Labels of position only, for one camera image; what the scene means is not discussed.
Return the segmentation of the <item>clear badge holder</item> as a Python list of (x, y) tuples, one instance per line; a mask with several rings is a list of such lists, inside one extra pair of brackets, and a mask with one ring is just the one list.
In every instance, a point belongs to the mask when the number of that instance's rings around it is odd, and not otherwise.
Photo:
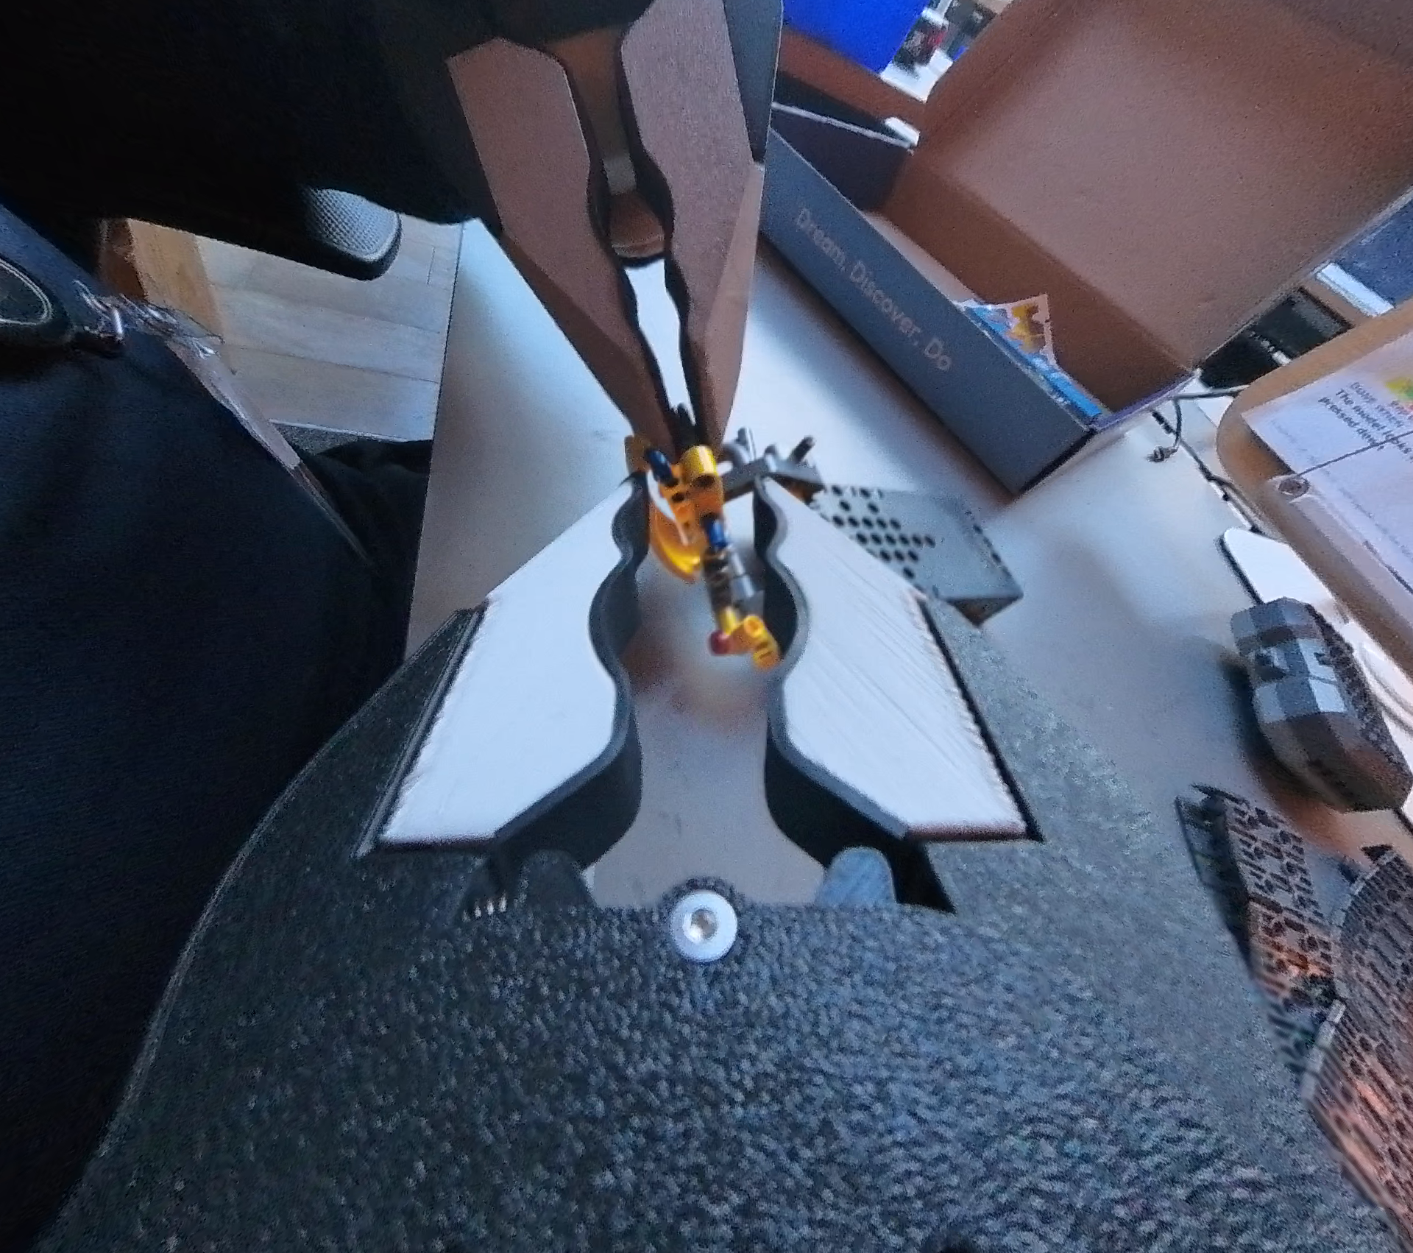
[(366, 552), (344, 515), (312, 472), (303, 456), (288, 441), (259, 405), (244, 391), (235, 372), (222, 355), (221, 337), (181, 309), (131, 296), (104, 293), (82, 294), (94, 324), (123, 344), (131, 333), (147, 334), (182, 362), (187, 372), (228, 412), (256, 444), (297, 481), (355, 555), (365, 561)]

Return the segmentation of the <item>navy cardboard box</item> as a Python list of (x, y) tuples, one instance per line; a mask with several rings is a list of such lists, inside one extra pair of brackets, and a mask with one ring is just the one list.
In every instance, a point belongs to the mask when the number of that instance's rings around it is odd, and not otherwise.
[[(911, 147), (778, 75), (762, 238), (1023, 493), (1408, 199), (1410, 7), (1012, 0), (906, 122)], [(956, 305), (1040, 293), (1061, 366), (1107, 409), (1093, 424)]]

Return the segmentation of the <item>black perforated battery box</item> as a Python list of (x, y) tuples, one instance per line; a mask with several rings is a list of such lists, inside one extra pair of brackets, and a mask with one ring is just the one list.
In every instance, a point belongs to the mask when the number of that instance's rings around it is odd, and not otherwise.
[(979, 520), (958, 499), (877, 484), (824, 484), (812, 509), (931, 600), (983, 626), (1023, 599)]

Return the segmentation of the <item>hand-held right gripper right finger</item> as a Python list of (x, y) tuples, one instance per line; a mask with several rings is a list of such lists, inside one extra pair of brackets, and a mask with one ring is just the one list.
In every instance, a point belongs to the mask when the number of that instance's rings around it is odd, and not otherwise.
[(768, 742), (803, 820), (824, 796), (904, 843), (1012, 840), (1027, 817), (948, 655), (927, 598), (773, 481), (756, 553), (784, 655)]

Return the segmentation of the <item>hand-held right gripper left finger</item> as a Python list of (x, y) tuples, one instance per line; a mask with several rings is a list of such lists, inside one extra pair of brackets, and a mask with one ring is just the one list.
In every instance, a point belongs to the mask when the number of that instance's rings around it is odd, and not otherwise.
[(385, 848), (608, 851), (640, 795), (622, 655), (639, 623), (643, 484), (608, 497), (455, 615), (397, 762)]

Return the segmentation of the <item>printed instruction sheet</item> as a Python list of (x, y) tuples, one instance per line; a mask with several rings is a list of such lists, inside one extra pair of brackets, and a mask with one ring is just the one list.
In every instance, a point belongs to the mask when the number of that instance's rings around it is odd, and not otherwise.
[(1349, 534), (1410, 558), (1410, 337), (1254, 408), (1245, 422)]

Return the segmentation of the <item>instruction sheet on clipboard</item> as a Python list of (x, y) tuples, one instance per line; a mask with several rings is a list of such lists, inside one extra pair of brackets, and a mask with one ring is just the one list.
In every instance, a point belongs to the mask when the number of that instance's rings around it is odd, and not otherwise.
[(1323, 508), (1280, 492), (1277, 483), (1291, 471), (1263, 444), (1248, 418), (1269, 402), (1307, 388), (1327, 374), (1347, 369), (1355, 358), (1394, 343), (1410, 325), (1410, 300), (1360, 321), (1241, 390), (1216, 430), (1220, 467), (1257, 520), (1270, 527), (1391, 653), (1410, 651), (1410, 606), (1395, 602), (1394, 573), (1376, 562), (1369, 547), (1355, 543)]

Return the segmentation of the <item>grey desk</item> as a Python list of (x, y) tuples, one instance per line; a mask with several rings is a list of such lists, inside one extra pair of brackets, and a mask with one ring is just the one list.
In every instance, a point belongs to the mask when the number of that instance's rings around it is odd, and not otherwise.
[[(1298, 795), (1246, 723), (1229, 617), (1249, 593), (1220, 546), (1235, 514), (1182, 452), (1149, 461), (1143, 418), (1009, 497), (768, 249), (755, 260), (734, 425), (756, 447), (817, 441), (827, 481), (962, 500), (1021, 600), (987, 639), (1133, 789), (1192, 876), (1174, 799), (1239, 792), (1302, 832), (1313, 873), (1339, 880), (1410, 830)], [(409, 645), (475, 606), (602, 502), (625, 471), (625, 427), (480, 222), (462, 229), (433, 433)], [(633, 827), (591, 871), (594, 896), (646, 907), (693, 877), (767, 902), (803, 901), (821, 868), (773, 826), (764, 795), (765, 679), (705, 645), (705, 592), (655, 562), (624, 653), (643, 749)]]

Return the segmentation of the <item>person's left forearm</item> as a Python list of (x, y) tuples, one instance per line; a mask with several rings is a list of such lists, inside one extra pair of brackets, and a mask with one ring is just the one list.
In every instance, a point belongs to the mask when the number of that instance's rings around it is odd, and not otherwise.
[(468, 140), (435, 148), (405, 91), (375, 0), (3, 0), (3, 207), (40, 228), (303, 185), (484, 216)]

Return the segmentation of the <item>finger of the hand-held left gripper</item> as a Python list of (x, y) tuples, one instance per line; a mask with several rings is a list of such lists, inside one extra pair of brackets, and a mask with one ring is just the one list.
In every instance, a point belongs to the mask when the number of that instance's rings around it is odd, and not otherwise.
[(608, 176), (555, 54), (487, 40), (447, 59), (496, 237), (631, 431), (675, 443), (662, 375), (608, 229)]
[(696, 440), (720, 447), (745, 353), (765, 191), (724, 0), (652, 0), (616, 47), (628, 156), (665, 237)]

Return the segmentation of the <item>grey brick motor block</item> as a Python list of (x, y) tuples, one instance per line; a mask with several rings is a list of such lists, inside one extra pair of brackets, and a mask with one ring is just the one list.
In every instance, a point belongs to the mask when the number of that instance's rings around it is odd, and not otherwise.
[(1258, 730), (1298, 785), (1342, 814), (1400, 811), (1411, 773), (1345, 637), (1291, 596), (1230, 617)]

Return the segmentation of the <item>blue printed booklet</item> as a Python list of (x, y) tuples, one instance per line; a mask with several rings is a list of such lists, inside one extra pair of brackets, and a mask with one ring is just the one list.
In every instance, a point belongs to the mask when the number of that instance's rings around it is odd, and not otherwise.
[(1105, 413), (1108, 413), (1107, 406), (1104, 406), (1098, 397), (1095, 397), (1080, 384), (1077, 378), (1074, 378), (1061, 366), (1054, 343), (1052, 322), (1051, 334), (1054, 359), (1030, 356), (1017, 349), (998, 331), (986, 309), (986, 306), (992, 303), (1005, 302), (987, 303), (976, 297), (964, 297), (962, 300), (956, 302), (958, 309), (961, 309), (977, 327), (980, 327), (984, 334), (987, 334), (987, 337), (998, 344), (1023, 371), (1026, 371), (1037, 384), (1040, 384), (1054, 400), (1065, 405), (1086, 424), (1093, 425), (1102, 421)]

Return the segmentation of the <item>yellow grey brick arm assembly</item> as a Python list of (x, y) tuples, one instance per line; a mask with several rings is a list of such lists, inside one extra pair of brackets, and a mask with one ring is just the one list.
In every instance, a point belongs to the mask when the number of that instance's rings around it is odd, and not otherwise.
[(714, 627), (708, 648), (715, 656), (747, 656), (768, 671), (781, 648), (765, 621), (765, 593), (747, 570), (728, 524), (728, 503), (750, 496), (765, 481), (812, 503), (824, 480), (809, 459), (811, 437), (789, 453), (774, 446), (755, 453), (746, 428), (720, 449), (687, 447), (675, 461), (642, 434), (624, 440), (630, 472), (649, 483), (646, 536), (662, 568), (684, 583), (700, 581)]

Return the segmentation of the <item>brown table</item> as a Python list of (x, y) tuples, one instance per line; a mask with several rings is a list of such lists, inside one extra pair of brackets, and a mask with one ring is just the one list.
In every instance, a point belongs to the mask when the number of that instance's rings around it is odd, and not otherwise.
[(927, 106), (927, 95), (899, 88), (790, 25), (781, 28), (778, 76), (878, 119), (895, 116), (915, 125)]

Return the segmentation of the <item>person's left hand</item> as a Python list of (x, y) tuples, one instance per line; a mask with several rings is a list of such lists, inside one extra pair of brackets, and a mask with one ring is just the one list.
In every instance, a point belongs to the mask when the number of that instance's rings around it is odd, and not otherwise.
[(662, 219), (639, 191), (627, 154), (606, 159), (605, 173), (609, 190), (609, 244), (614, 254), (628, 266), (659, 260), (665, 250)]

